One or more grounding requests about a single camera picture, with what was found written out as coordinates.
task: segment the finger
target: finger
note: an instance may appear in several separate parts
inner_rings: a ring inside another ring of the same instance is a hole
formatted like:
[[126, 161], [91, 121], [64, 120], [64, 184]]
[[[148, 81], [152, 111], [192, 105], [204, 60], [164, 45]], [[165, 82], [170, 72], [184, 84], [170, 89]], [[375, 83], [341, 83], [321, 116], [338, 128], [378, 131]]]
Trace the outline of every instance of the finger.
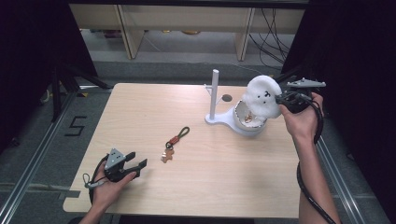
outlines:
[[105, 176], [105, 165], [106, 161], [102, 161], [102, 163], [98, 167], [98, 172], [96, 173], [95, 181]]
[[136, 172], [131, 172], [130, 174], [126, 175], [122, 180], [120, 180], [118, 184], [124, 187], [129, 182], [131, 182], [135, 176], [136, 176]]
[[291, 113], [287, 107], [285, 107], [284, 105], [279, 105], [279, 109], [280, 109], [280, 113], [283, 114], [283, 116]]
[[312, 98], [314, 101], [316, 101], [318, 104], [322, 105], [323, 103], [323, 97], [315, 92], [312, 92]]

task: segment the wrist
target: wrist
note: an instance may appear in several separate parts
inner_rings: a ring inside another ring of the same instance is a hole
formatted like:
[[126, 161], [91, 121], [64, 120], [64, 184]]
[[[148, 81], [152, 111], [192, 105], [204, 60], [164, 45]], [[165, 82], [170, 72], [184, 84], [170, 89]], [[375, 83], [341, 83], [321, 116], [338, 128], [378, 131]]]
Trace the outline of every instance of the wrist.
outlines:
[[109, 206], [105, 205], [104, 203], [93, 203], [91, 210], [94, 210], [98, 213], [104, 213]]
[[313, 139], [293, 137], [293, 142], [300, 159], [317, 155], [316, 146]]

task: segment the small charm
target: small charm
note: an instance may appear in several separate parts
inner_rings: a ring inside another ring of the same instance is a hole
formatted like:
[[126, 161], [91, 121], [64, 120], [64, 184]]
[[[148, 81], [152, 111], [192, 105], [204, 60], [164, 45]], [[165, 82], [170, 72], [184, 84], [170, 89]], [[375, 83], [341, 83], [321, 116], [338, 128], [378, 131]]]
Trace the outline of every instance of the small charm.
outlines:
[[174, 153], [175, 151], [173, 149], [167, 148], [163, 153], [163, 155], [161, 156], [161, 161], [163, 161], [163, 163], [166, 163], [167, 161], [172, 160], [173, 159], [172, 155]]
[[251, 116], [251, 111], [248, 112], [248, 114], [245, 116], [245, 122], [250, 123], [253, 120], [253, 117]]
[[184, 127], [177, 136], [173, 137], [165, 144], [165, 151], [161, 156], [161, 161], [163, 161], [163, 163], [166, 163], [167, 161], [173, 159], [172, 155], [175, 154], [175, 151], [173, 150], [173, 145], [176, 144], [180, 140], [180, 138], [189, 133], [189, 131], [189, 127]]

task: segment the orange keychain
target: orange keychain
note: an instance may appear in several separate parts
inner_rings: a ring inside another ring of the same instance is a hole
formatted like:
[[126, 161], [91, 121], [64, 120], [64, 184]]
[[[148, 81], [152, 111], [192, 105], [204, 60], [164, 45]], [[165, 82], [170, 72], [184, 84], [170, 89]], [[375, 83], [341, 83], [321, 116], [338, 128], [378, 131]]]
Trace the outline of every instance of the orange keychain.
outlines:
[[175, 143], [177, 143], [181, 137], [185, 136], [187, 133], [189, 133], [190, 128], [189, 127], [184, 127], [180, 133], [173, 137], [171, 140], [169, 140], [166, 144], [165, 144], [165, 151], [163, 152], [163, 155], [161, 156], [161, 161], [163, 161], [163, 163], [166, 163], [169, 160], [173, 159], [173, 154], [175, 154], [175, 151], [173, 149], [173, 145]]

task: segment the gray floor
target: gray floor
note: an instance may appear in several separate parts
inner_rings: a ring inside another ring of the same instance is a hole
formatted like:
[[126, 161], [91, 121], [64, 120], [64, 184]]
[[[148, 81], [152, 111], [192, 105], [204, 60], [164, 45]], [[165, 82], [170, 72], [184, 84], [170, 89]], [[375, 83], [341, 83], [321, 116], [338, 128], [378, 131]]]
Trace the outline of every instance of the gray floor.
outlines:
[[[217, 68], [220, 70], [220, 85], [245, 86], [250, 79], [259, 74], [277, 76], [280, 73], [281, 63], [260, 55], [251, 40], [247, 46], [246, 59], [238, 62], [232, 34], [202, 32], [198, 35], [185, 35], [179, 31], [148, 31], [137, 57], [133, 60], [127, 58], [121, 39], [104, 38], [101, 32], [91, 33], [89, 30], [83, 30], [81, 34], [86, 40], [99, 77], [109, 84], [204, 84], [210, 83], [211, 69]], [[261, 43], [258, 35], [253, 37]], [[293, 35], [280, 35], [279, 38], [289, 46]], [[281, 58], [278, 50], [266, 48]], [[80, 83], [90, 85], [84, 80], [80, 80]], [[109, 95], [108, 91], [90, 91], [86, 97], [73, 99], [10, 223], [67, 223], [73, 217], [83, 216], [66, 213], [62, 209], [63, 201]], [[0, 155], [0, 204], [6, 201], [29, 160], [35, 155], [50, 126], [51, 109], [51, 101], [38, 107], [19, 136], [21, 145], [10, 147]], [[80, 136], [66, 136], [68, 133], [76, 132], [75, 129], [69, 128], [75, 116], [87, 117], [75, 123], [84, 126], [84, 130]], [[331, 117], [326, 119], [322, 136], [365, 223], [389, 223], [359, 168], [354, 161], [347, 158], [347, 147], [333, 126]], [[348, 215], [334, 183], [329, 177], [328, 179], [343, 222], [357, 223]], [[101, 223], [118, 223], [118, 218], [119, 216], [107, 214]], [[255, 221], [261, 224], [297, 223], [297, 219], [277, 218], [258, 218]]]

